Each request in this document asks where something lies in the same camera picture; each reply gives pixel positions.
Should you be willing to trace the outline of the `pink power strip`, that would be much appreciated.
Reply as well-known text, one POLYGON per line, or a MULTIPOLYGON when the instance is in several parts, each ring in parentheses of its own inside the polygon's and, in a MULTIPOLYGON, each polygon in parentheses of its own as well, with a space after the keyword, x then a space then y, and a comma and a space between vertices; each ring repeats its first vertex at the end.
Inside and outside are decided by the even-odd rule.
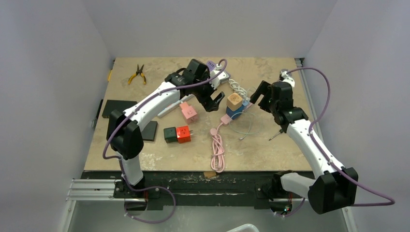
MULTIPOLYGON (((249 106, 243 110, 242 114, 244 114, 252 106, 253 106, 253 103, 249 102, 249 106)), ((225 114, 223 117, 221 117, 221 122, 222 122, 223 125, 228 125, 228 124, 230 124, 231 121, 232 121, 232 119, 227 114, 225 114)))

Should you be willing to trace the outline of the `orange cube adapter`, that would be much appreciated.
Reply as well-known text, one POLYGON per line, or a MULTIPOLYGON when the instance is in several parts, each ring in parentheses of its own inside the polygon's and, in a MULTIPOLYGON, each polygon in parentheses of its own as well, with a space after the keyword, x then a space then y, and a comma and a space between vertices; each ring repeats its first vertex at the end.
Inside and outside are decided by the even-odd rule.
POLYGON ((236 111, 242 106, 242 103, 243 103, 243 98, 237 93, 232 93, 227 98, 226 106, 230 110, 236 111))

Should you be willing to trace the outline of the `pink plug adapter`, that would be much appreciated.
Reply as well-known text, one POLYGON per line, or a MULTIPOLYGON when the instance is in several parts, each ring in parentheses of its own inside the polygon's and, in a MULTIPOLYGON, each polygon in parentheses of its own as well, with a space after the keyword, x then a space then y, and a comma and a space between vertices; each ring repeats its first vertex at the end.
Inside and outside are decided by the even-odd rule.
POLYGON ((198 114, 195 111, 195 109, 189 105, 187 102, 182 102, 179 105, 180 109, 181 109, 181 113, 185 119, 185 122, 187 124, 193 123, 198 119, 198 114))

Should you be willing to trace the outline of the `red cube adapter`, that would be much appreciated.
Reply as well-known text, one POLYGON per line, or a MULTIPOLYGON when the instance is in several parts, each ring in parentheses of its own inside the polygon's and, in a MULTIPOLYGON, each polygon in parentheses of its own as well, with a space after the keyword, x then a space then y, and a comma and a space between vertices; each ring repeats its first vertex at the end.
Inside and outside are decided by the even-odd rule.
POLYGON ((190 131, 188 125, 182 126, 182 127, 177 127, 176 128, 176 137, 177 137, 178 143, 180 143, 180 144, 190 142, 191 141, 191 131, 190 131))

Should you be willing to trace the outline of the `black box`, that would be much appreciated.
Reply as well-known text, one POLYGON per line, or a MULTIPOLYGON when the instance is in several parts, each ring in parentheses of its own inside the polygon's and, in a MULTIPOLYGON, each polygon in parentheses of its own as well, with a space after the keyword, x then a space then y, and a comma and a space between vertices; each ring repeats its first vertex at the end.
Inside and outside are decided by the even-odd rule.
POLYGON ((102 112, 102 118, 109 118, 111 112, 114 110, 123 112, 124 110, 136 104, 137 101, 107 100, 104 110, 102 112))
POLYGON ((157 134, 158 122, 157 121, 150 121, 141 131, 141 135, 144 141, 155 141, 156 134, 157 134))

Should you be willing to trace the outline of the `yellow black needle-nose pliers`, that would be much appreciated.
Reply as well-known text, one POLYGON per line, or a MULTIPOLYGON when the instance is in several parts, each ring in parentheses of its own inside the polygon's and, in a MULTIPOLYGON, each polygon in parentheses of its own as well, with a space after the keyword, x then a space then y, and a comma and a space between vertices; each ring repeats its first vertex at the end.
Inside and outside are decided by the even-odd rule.
POLYGON ((132 74, 129 77, 128 81, 127 81, 128 85, 130 85, 132 83, 133 79, 137 76, 140 76, 143 79, 143 84, 146 85, 146 77, 145 77, 145 74, 143 72, 144 66, 145 66, 144 64, 142 66, 137 65, 136 72, 134 74, 132 74))

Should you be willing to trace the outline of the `blue cube adapter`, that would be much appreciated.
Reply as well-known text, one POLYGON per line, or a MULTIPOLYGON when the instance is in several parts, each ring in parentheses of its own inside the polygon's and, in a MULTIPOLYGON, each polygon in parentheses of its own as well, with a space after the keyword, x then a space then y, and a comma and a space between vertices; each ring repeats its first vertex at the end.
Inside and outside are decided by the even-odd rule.
POLYGON ((231 108, 229 108, 228 106, 226 107, 226 114, 232 119, 235 120, 236 118, 238 118, 243 110, 245 109, 244 105, 241 105, 238 109, 236 110, 232 110, 231 108))

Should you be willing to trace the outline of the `white power strip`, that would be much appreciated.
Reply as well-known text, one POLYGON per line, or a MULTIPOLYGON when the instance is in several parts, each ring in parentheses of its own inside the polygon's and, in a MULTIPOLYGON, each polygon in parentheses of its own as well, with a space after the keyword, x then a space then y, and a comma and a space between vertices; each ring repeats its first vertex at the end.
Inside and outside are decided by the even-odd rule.
POLYGON ((166 107, 164 110, 162 110, 160 113, 157 114, 158 118, 162 118, 174 109, 176 109, 181 103, 187 102, 188 100, 192 99, 194 97, 193 94, 190 94, 188 96, 184 96, 182 99, 170 104, 168 107, 166 107))

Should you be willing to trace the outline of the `green cube adapter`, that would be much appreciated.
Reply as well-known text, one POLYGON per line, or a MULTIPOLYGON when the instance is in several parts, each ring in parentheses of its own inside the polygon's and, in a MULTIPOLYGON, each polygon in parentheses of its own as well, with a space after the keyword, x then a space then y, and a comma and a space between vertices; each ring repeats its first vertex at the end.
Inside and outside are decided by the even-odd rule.
POLYGON ((163 134, 164 134, 164 140, 166 143, 177 142, 176 127, 164 128, 163 134))

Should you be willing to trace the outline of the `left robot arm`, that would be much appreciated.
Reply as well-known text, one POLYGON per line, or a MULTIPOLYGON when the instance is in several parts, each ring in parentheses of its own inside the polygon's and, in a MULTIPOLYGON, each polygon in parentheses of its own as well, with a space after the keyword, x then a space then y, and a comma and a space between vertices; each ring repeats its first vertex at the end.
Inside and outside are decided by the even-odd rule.
POLYGON ((144 147, 142 131, 161 111, 188 95, 195 96, 206 112, 218 110, 225 94, 221 92, 213 99, 211 96, 217 88, 212 81, 225 71, 226 66, 227 60, 223 58, 216 66, 217 73, 211 74, 206 64, 192 59, 186 68, 169 74, 136 105, 122 112, 111 112, 102 157, 119 161, 125 191, 131 197, 137 198, 144 193, 141 182, 144 175, 138 157, 144 147))

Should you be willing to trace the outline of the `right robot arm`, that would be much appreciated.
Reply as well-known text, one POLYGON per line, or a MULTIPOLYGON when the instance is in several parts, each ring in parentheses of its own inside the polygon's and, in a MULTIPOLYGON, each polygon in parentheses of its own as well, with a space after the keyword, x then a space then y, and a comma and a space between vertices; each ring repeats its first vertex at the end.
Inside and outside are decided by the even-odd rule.
POLYGON ((258 106, 271 113, 275 122, 297 144, 314 174, 308 178, 288 170, 275 174, 271 184, 272 192, 279 197, 288 192, 308 199, 317 214, 352 206, 355 202, 358 180, 354 168, 345 168, 336 158, 325 158, 327 149, 321 140, 313 141, 316 132, 310 130, 311 122, 305 111, 293 104, 293 87, 284 81, 268 83, 262 81, 250 97, 258 106))

